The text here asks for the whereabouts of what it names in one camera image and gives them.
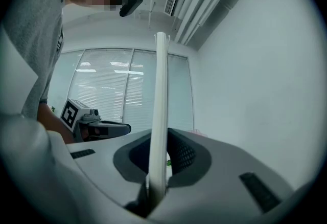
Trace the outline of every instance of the person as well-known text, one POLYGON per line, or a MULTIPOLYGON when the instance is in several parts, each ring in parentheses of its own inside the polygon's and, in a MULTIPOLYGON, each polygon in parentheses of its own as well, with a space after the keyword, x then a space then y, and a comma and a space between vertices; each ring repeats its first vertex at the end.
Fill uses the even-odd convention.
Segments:
MULTIPOLYGON (((3 27, 26 63, 38 75, 22 109, 46 130, 60 133, 65 143, 73 143, 72 133, 47 105, 49 84, 61 53, 64 34, 62 8, 74 3, 87 7, 112 8, 128 0, 13 0, 3 19, 3 27)), ((88 132, 83 131, 83 138, 88 132)))

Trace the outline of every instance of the black mesh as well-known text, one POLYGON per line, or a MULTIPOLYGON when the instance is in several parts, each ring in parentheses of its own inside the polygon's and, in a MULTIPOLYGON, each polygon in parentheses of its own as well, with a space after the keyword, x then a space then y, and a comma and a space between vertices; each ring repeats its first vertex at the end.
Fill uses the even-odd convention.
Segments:
POLYGON ((170 132, 168 133, 167 152, 172 163, 173 175, 187 169, 196 157, 195 150, 190 145, 170 132))

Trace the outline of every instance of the white robot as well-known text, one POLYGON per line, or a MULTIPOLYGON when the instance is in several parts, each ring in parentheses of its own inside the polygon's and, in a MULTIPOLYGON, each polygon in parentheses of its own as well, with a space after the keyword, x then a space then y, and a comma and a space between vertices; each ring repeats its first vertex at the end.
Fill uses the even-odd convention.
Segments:
POLYGON ((43 216, 55 223, 274 223, 305 193, 308 186, 294 192, 241 148, 167 129, 166 54, 160 33, 152 129, 129 134, 129 125, 103 122, 97 110, 70 99, 61 119, 75 133, 74 144, 36 121, 0 117, 6 170, 43 216), (81 124, 102 128, 96 141, 82 141, 81 124), (173 175, 156 186, 166 151, 173 175))

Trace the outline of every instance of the gray t-shirt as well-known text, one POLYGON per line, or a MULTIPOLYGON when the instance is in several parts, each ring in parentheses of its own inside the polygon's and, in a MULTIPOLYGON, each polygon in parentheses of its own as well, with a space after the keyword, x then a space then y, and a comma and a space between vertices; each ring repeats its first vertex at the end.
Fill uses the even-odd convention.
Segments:
POLYGON ((13 0, 3 25, 12 43, 38 75, 22 114, 36 119, 46 103, 53 69, 63 46, 62 8, 65 0, 13 0))

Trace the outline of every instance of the hand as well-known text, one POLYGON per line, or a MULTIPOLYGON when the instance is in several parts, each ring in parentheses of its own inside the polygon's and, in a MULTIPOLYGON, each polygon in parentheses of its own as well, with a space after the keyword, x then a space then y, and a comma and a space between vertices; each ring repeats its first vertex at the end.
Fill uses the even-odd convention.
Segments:
MULTIPOLYGON (((95 132, 96 132, 96 134, 100 134, 100 131, 97 128, 95 128, 95 132)), ((90 137, 90 134, 88 132, 88 129, 87 129, 87 126, 86 125, 85 126, 81 126, 81 137, 82 137, 82 139, 84 141, 87 140, 88 137, 90 137)))
POLYGON ((40 122, 46 130, 58 132, 62 136, 65 144, 74 143, 74 137, 71 131, 56 115, 53 114, 47 104, 39 104, 37 111, 37 121, 40 122))

